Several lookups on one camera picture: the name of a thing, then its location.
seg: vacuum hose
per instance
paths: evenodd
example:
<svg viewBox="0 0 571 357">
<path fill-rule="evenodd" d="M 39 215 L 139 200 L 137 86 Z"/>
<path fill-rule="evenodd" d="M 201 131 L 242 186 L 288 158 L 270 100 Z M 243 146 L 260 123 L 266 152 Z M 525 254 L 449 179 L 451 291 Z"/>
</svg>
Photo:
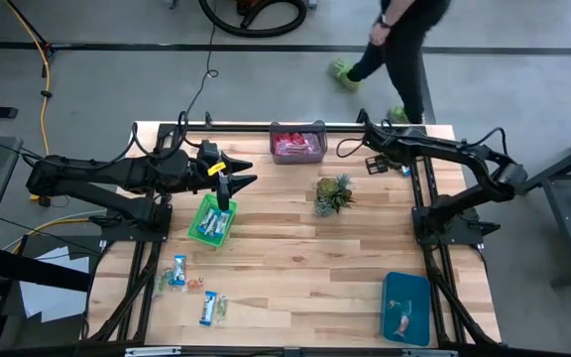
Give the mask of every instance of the vacuum hose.
<svg viewBox="0 0 571 357">
<path fill-rule="evenodd" d="M 277 4 L 277 3 L 288 3 L 294 5 L 298 9 L 298 15 L 296 19 L 294 19 L 289 24 L 279 26 L 273 29 L 265 29 L 265 30 L 249 30 L 248 27 L 253 23 L 257 15 L 259 15 L 262 10 L 267 8 L 270 5 Z M 303 21 L 305 21 L 305 16 L 307 15 L 307 7 L 303 0 L 260 0 L 255 6 L 253 6 L 248 14 L 244 17 L 244 21 L 242 21 L 240 27 L 231 26 L 225 22 L 223 22 L 220 18 L 215 15 L 213 10 L 208 6 L 207 0 L 199 0 L 199 6 L 202 8 L 204 15 L 212 22 L 215 26 L 217 26 L 222 31 L 229 33 L 234 36 L 244 37 L 244 38 L 252 38 L 252 39 L 261 39 L 261 38 L 270 38 L 270 37 L 277 37 L 284 34 L 287 34 L 291 31 L 296 30 Z"/>
</svg>

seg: black stripe on floor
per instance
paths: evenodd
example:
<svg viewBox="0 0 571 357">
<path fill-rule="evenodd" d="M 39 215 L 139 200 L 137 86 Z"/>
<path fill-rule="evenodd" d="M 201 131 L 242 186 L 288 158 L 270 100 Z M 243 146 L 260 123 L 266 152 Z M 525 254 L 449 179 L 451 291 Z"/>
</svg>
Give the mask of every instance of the black stripe on floor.
<svg viewBox="0 0 571 357">
<path fill-rule="evenodd" d="M 265 53 L 361 53 L 365 46 L 333 45 L 186 45 L 186 44 L 119 44 L 53 43 L 56 50 L 134 51 L 134 52 L 265 52 Z M 34 50 L 33 43 L 0 42 L 0 50 Z M 426 55 L 457 56 L 571 56 L 571 48 L 472 48 L 424 47 Z"/>
</svg>

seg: wooden table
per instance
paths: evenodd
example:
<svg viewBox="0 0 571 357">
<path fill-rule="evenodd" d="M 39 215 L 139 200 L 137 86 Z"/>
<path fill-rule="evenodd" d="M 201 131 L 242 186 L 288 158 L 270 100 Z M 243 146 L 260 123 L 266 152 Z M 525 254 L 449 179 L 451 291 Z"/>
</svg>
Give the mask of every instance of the wooden table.
<svg viewBox="0 0 571 357">
<path fill-rule="evenodd" d="M 154 147 L 159 124 L 139 123 L 139 138 L 147 148 Z M 428 126 L 427 131 L 430 136 L 453 139 L 451 126 Z M 147 343 L 398 347 L 379 335 L 380 298 L 386 273 L 425 275 L 409 214 L 414 206 L 411 182 L 397 173 L 369 176 L 364 159 L 373 152 L 368 149 L 347 159 L 336 156 L 341 139 L 358 137 L 328 135 L 323 164 L 276 166 L 268 133 L 190 133 L 192 142 L 208 139 L 231 157 L 252 162 L 248 174 L 259 179 L 235 195 L 238 213 L 230 237 L 219 249 L 186 237 L 204 193 L 173 196 L 171 236 L 163 246 L 159 271 L 172 267 L 175 254 L 185 254 L 190 279 L 203 277 L 208 290 L 230 297 L 228 315 L 222 325 L 200 326 L 203 294 L 166 290 L 152 303 Z M 341 150 L 347 152 L 355 145 L 346 143 Z M 184 149 L 195 153 L 188 146 Z M 141 154 L 133 148 L 129 156 Z M 433 166 L 440 194 L 466 188 L 459 165 L 433 160 Z M 315 217 L 317 181 L 344 173 L 353 179 L 357 203 L 340 215 Z M 117 243 L 100 263 L 89 308 L 92 333 L 125 293 L 133 250 L 133 243 Z M 450 250 L 460 300 L 499 340 L 480 257 L 468 247 L 451 246 Z M 134 313 L 139 306 L 137 301 Z M 448 303 L 442 307 L 453 338 Z M 134 315 L 130 336 L 137 320 Z M 432 321 L 430 336 L 435 346 Z"/>
</svg>

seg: green plastic bin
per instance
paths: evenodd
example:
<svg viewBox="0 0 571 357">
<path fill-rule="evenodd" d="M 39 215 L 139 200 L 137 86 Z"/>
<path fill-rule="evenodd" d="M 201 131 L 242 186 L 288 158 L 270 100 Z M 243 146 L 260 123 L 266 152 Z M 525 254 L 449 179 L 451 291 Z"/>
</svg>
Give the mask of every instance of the green plastic bin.
<svg viewBox="0 0 571 357">
<path fill-rule="evenodd" d="M 197 227 L 199 223 L 204 219 L 206 213 L 208 213 L 209 209 L 219 210 L 219 206 L 217 205 L 217 197 L 212 194 L 205 194 L 204 199 L 199 204 L 199 209 L 197 209 L 197 214 L 195 214 L 195 218 L 190 223 L 190 228 L 188 229 L 188 237 L 198 240 L 202 243 L 206 243 L 208 245 L 212 245 L 213 247 L 221 247 L 224 244 L 224 240 L 228 236 L 230 232 L 230 225 L 233 223 L 233 219 L 235 218 L 235 212 L 237 211 L 237 202 L 234 200 L 230 200 L 228 205 L 228 212 L 230 212 L 230 219 L 228 220 L 228 224 L 226 225 L 226 229 L 224 230 L 224 235 L 221 237 L 210 237 L 202 232 L 200 232 Z"/>
</svg>

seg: neon green sneaker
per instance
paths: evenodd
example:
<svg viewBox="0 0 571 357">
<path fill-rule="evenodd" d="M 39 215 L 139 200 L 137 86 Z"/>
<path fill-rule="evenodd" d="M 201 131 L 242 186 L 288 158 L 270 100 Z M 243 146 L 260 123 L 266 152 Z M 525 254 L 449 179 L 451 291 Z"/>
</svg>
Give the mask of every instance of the neon green sneaker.
<svg viewBox="0 0 571 357">
<path fill-rule="evenodd" d="M 329 64 L 328 71 L 345 89 L 356 91 L 361 83 L 349 80 L 347 77 L 347 73 L 352 69 L 352 66 L 353 65 L 345 63 L 342 59 L 337 59 Z"/>
<path fill-rule="evenodd" d="M 408 121 L 408 117 L 406 116 L 404 107 L 402 106 L 391 108 L 387 112 L 387 119 L 389 119 L 392 124 L 411 124 L 411 122 Z"/>
</svg>

